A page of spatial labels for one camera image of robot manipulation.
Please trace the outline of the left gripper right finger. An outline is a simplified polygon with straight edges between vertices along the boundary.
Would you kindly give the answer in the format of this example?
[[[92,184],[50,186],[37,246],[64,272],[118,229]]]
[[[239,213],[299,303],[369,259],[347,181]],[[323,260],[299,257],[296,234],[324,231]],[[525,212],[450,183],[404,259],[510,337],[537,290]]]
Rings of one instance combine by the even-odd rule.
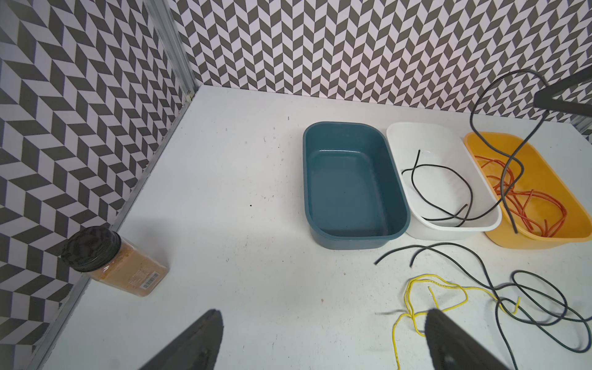
[[[439,309],[428,311],[424,334],[434,369],[507,369]]]

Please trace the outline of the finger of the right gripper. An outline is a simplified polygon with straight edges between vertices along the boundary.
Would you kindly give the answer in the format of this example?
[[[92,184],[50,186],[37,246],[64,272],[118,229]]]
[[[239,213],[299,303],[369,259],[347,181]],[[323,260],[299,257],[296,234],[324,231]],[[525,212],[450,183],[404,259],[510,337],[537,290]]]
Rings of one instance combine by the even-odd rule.
[[[591,105],[564,100],[561,95],[565,90],[591,82],[591,66],[576,72],[572,76],[545,86],[534,94],[533,106],[553,112],[591,117]]]

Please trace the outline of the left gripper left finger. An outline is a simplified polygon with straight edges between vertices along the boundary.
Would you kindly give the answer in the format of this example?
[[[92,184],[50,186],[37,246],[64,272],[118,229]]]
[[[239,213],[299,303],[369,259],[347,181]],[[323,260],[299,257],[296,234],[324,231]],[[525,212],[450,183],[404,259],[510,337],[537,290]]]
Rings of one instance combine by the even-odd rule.
[[[210,309],[141,369],[214,369],[223,333],[224,322],[221,312]]]

